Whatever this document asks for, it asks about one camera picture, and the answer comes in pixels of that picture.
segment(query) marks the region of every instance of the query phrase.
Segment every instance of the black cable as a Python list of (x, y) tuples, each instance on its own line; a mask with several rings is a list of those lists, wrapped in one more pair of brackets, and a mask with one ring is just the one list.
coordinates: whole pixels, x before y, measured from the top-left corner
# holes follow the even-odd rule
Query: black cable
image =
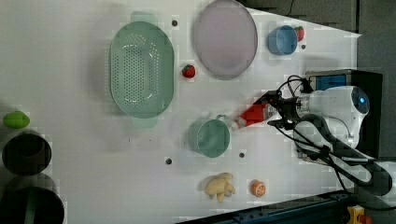
[[(309, 142), (309, 144), (310, 144), (309, 146), (318, 148), (313, 142), (311, 142), (309, 139), (305, 138), (305, 137), (304, 137), (302, 134), (300, 134), (297, 130), (295, 130), (295, 129), (293, 129), (293, 130), (294, 130), (295, 132), (297, 132), (297, 134), (299, 134), (305, 141)], [(331, 157), (330, 155), (327, 156), (327, 158), (328, 158), (329, 161), (331, 162), (331, 164), (329, 164), (329, 165), (334, 169), (335, 174), (337, 175), (337, 179), (338, 179), (338, 181), (339, 181), (340, 184), (341, 184), (341, 187), (343, 188), (343, 190), (344, 190), (344, 192), (346, 193), (346, 195), (350, 198), (351, 195), (352, 195), (352, 193), (349, 192), (349, 191), (347, 190), (347, 187), (345, 186), (344, 181), (341, 179), (340, 173), (338, 172), (338, 170), (337, 170), (336, 167), (335, 167), (336, 164), (335, 164), (334, 160), (332, 159), (332, 157)], [(361, 204), (361, 207), (363, 207), (363, 208), (365, 208), (365, 209), (367, 209), (367, 210), (372, 210), (372, 211), (377, 211), (377, 212), (386, 212), (386, 211), (390, 211), (390, 210), (396, 209), (396, 206), (387, 207), (387, 208), (374, 208), (374, 207), (370, 207), (370, 206), (362, 205), (362, 204)]]
[(296, 87), (296, 89), (294, 89), (294, 91), (293, 91), (294, 95), (295, 95), (297, 89), (298, 89), (299, 87), (303, 86), (303, 84), (304, 84), (304, 83), (301, 83), (300, 85), (298, 85), (298, 86)]
[[(297, 77), (298, 79), (301, 80), (301, 82), (302, 82), (302, 84), (303, 84), (303, 79), (302, 79), (301, 77), (299, 77), (299, 76), (296, 76), (296, 75), (289, 76), (289, 77), (288, 77), (288, 81), (290, 81), (290, 79), (291, 79), (292, 77)], [(294, 94), (293, 89), (291, 88), (291, 85), (290, 85), (289, 82), (288, 82), (288, 87), (289, 87), (289, 91), (291, 92), (291, 95), (292, 95), (293, 97), (296, 97), (296, 95)]]
[(295, 1), (295, 0), (292, 0), (292, 1), (291, 1), (290, 10), (289, 10), (289, 13), (288, 13), (286, 16), (289, 16), (289, 15), (291, 14), (291, 10), (292, 10), (292, 8), (293, 8), (294, 1)]
[(293, 82), (293, 81), (302, 81), (302, 80), (301, 80), (301, 79), (291, 79), (291, 80), (288, 80), (288, 81), (282, 83), (282, 85), (280, 85), (279, 88), (277, 88), (277, 91), (280, 91), (280, 89), (282, 89), (282, 87), (284, 87), (285, 85), (287, 85), (288, 83), (291, 83), (291, 82)]
[(276, 128), (280, 133), (282, 133), (283, 135), (285, 135), (286, 137), (288, 137), (290, 140), (293, 140), (293, 141), (295, 141), (295, 142), (301, 143), (301, 144), (306, 145), (306, 146), (309, 146), (309, 147), (314, 147), (314, 148), (317, 148), (317, 149), (319, 149), (319, 150), (322, 150), (321, 147), (317, 147), (317, 146), (315, 146), (315, 145), (311, 145), (311, 144), (309, 144), (309, 143), (306, 143), (306, 142), (300, 141), (300, 140), (298, 140), (298, 139), (295, 139), (295, 138), (293, 138), (293, 137), (287, 135), (287, 134), (284, 133), (283, 131), (281, 131), (278, 127), (275, 126), (275, 128)]

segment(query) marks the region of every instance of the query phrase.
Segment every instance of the green ball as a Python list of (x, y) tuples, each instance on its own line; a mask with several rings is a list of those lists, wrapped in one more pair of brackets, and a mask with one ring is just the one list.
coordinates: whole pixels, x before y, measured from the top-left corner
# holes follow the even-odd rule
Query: green ball
[(4, 116), (3, 122), (13, 129), (22, 129), (29, 125), (30, 119), (21, 111), (15, 111)]

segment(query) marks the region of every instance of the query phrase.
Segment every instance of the orange ball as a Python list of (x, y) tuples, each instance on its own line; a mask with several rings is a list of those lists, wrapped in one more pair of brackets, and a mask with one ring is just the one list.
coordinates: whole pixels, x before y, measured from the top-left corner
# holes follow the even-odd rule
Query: orange ball
[(251, 192), (257, 197), (262, 197), (265, 194), (265, 186), (261, 181), (256, 180), (251, 186)]

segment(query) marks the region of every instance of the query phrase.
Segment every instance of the orange object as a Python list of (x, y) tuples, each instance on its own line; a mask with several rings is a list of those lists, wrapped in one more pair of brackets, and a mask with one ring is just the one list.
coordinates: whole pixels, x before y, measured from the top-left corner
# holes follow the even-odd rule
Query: orange object
[(358, 221), (361, 222), (361, 224), (373, 224), (371, 217), (367, 217), (366, 215), (358, 216)]
[(265, 186), (261, 181), (256, 180), (251, 186), (251, 192), (257, 197), (262, 197), (265, 194)]
[(350, 220), (347, 224), (373, 224), (371, 217), (364, 215), (364, 208), (361, 206), (353, 206), (347, 208), (350, 214)]

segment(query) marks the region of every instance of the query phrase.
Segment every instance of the red object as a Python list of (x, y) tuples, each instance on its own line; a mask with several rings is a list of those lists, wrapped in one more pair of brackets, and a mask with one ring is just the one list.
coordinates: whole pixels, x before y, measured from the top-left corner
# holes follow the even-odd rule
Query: red object
[(361, 224), (373, 224), (372, 218), (367, 217), (366, 215), (359, 216), (358, 221), (361, 222)]
[(298, 42), (302, 41), (305, 36), (305, 30), (303, 26), (296, 27), (294, 30), (296, 31)]
[(183, 77), (192, 78), (195, 77), (195, 67), (193, 65), (186, 65), (181, 72)]
[(271, 109), (269, 104), (255, 104), (239, 117), (236, 117), (234, 121), (236, 122), (238, 129), (240, 129), (255, 123), (263, 122), (271, 118), (274, 114), (275, 111)]

